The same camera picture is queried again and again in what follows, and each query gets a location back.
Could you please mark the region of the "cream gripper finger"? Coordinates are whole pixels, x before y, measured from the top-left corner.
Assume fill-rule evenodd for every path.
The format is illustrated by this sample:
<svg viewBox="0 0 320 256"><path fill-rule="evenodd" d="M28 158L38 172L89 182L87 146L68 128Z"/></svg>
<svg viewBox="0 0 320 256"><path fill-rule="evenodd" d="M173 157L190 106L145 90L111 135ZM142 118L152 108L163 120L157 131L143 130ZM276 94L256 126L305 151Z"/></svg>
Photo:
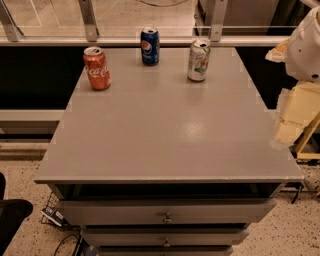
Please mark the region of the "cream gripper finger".
<svg viewBox="0 0 320 256"><path fill-rule="evenodd" d="M282 41L273 49L269 50L265 59L271 62L281 63L286 61L288 39Z"/></svg>
<svg viewBox="0 0 320 256"><path fill-rule="evenodd" d="M320 84L299 81L278 97L271 146L291 146L320 112Z"/></svg>

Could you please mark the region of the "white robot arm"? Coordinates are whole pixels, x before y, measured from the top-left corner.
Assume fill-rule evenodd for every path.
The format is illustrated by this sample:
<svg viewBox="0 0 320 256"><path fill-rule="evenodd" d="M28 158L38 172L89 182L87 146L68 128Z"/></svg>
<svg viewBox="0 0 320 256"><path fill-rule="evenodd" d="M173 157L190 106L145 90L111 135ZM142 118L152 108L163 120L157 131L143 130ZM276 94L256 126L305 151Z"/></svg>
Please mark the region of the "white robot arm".
<svg viewBox="0 0 320 256"><path fill-rule="evenodd" d="M320 7L305 16L291 36L269 50L265 59L284 62L286 73L297 80L278 97L274 148L292 145L320 112Z"/></svg>

